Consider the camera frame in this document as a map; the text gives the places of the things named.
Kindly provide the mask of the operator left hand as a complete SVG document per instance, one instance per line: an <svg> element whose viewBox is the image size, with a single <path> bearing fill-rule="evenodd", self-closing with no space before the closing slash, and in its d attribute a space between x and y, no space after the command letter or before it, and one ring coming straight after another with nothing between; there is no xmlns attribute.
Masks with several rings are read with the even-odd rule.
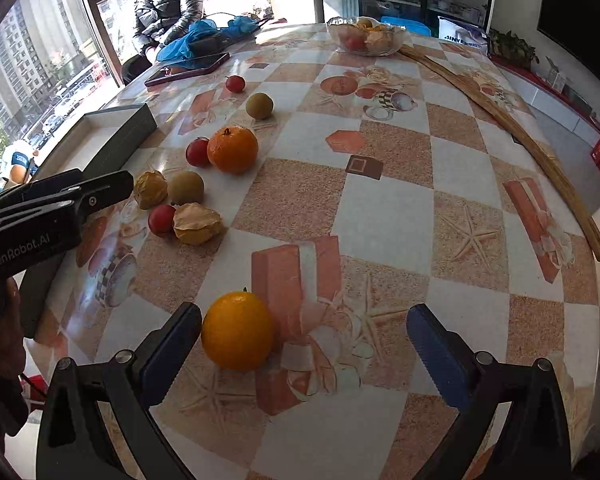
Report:
<svg viewBox="0 0 600 480"><path fill-rule="evenodd" d="M15 436L28 418L19 375L26 364L20 295L13 278L0 280L0 430Z"/></svg>

